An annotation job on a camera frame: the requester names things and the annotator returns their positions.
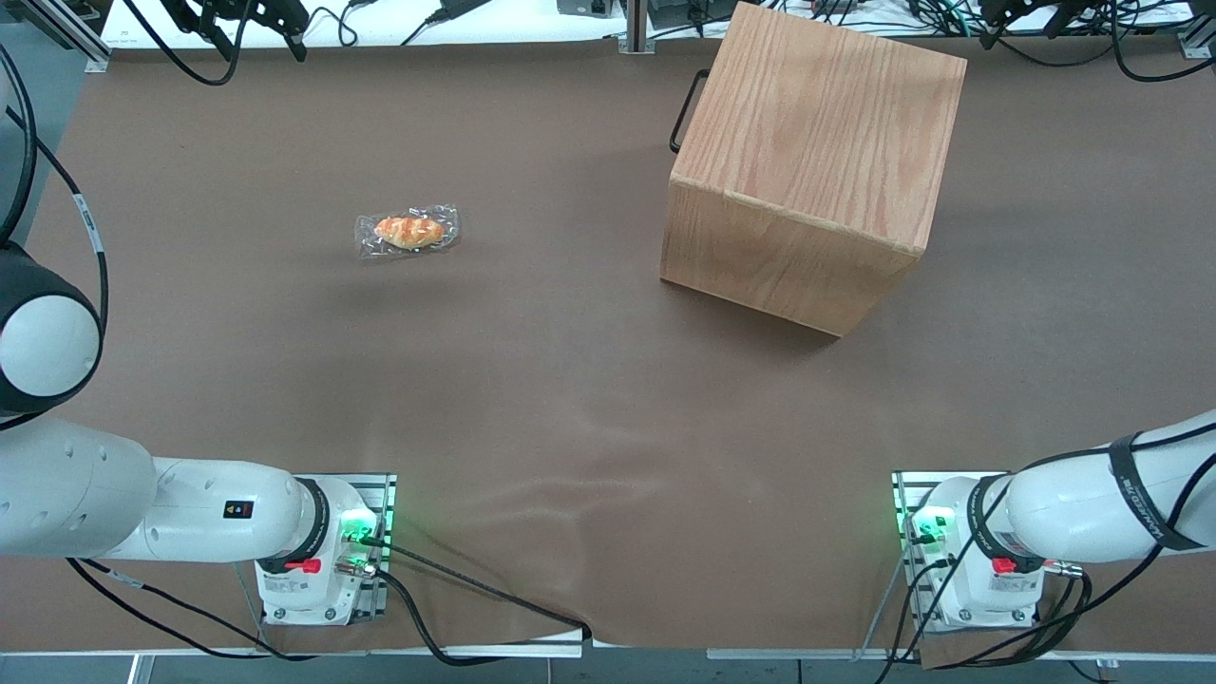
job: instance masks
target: sticker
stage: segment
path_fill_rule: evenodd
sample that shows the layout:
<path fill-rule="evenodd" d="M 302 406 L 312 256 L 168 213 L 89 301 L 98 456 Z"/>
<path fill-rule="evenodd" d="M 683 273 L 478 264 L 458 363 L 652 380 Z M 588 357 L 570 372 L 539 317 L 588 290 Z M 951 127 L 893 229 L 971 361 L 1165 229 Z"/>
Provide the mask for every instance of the sticker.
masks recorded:
<path fill-rule="evenodd" d="M 308 582 L 299 582 L 287 576 L 263 574 L 261 583 L 268 592 L 276 594 L 294 594 L 308 589 Z"/>
<path fill-rule="evenodd" d="M 225 501 L 224 517 L 248 520 L 253 517 L 253 501 Z"/>
<path fill-rule="evenodd" d="M 1035 592 L 1038 589 L 1038 578 L 1019 574 L 993 574 L 992 578 L 989 579 L 989 589 L 993 592 L 1008 592 L 1012 594 Z"/>

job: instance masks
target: brown table surface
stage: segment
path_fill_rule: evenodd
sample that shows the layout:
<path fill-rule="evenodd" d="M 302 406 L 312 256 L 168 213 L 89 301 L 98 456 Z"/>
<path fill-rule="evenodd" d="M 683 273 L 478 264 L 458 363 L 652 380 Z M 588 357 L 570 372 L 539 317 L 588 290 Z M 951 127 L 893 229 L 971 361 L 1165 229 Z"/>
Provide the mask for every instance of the brown table surface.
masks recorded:
<path fill-rule="evenodd" d="M 161 455 L 395 471 L 399 540 L 602 640 L 856 646 L 897 553 L 893 470 L 1017 467 L 1207 410 L 1216 385 L 1211 74 L 918 44 L 970 58 L 929 248 L 839 341 L 658 279 L 666 138 L 714 44 L 250 51 L 221 89 L 120 56 L 62 146 L 113 314 L 56 413 Z M 1128 49 L 1158 73 L 1176 51 Z M 358 214 L 435 202 L 463 213 L 451 253 L 358 260 Z M 60 185 L 38 217 L 32 252 L 91 291 Z M 122 567 L 252 624 L 229 565 Z M 559 630 L 401 572 L 441 643 Z M 1164 560 L 1065 646 L 1216 651 L 1210 576 Z M 0 577 L 0 650 L 178 646 L 62 560 Z M 274 640 L 417 645 L 389 613 Z"/>

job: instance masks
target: wooden box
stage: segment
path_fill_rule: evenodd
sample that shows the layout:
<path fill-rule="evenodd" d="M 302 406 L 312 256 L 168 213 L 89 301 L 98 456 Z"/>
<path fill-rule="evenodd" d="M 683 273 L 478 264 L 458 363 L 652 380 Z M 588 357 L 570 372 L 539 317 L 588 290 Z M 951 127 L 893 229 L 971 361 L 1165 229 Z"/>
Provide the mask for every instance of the wooden box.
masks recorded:
<path fill-rule="evenodd" d="M 660 276 L 852 330 L 924 252 L 964 68 L 741 2 L 671 170 Z"/>

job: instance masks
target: red switch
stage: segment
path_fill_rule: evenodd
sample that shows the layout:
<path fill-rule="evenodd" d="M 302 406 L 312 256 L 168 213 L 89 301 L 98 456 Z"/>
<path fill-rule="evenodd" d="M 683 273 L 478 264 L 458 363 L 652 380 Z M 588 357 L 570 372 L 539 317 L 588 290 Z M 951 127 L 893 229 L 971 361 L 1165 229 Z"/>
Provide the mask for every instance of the red switch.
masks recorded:
<path fill-rule="evenodd" d="M 992 559 L 992 571 L 997 574 L 1008 574 L 1018 570 L 1018 564 L 1013 559 Z"/>
<path fill-rule="evenodd" d="M 287 570 L 295 570 L 295 568 L 303 570 L 304 574 L 316 574 L 321 572 L 321 559 L 308 559 L 303 561 L 285 562 L 283 567 L 286 567 Z"/>

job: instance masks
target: bread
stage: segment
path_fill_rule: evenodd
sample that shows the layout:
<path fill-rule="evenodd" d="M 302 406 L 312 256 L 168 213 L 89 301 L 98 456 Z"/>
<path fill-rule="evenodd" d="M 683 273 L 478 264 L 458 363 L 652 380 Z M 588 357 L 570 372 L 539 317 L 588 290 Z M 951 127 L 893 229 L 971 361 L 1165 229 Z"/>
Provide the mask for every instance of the bread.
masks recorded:
<path fill-rule="evenodd" d="M 376 235 L 402 250 L 417 250 L 444 239 L 444 226 L 432 219 L 389 217 L 376 224 Z"/>

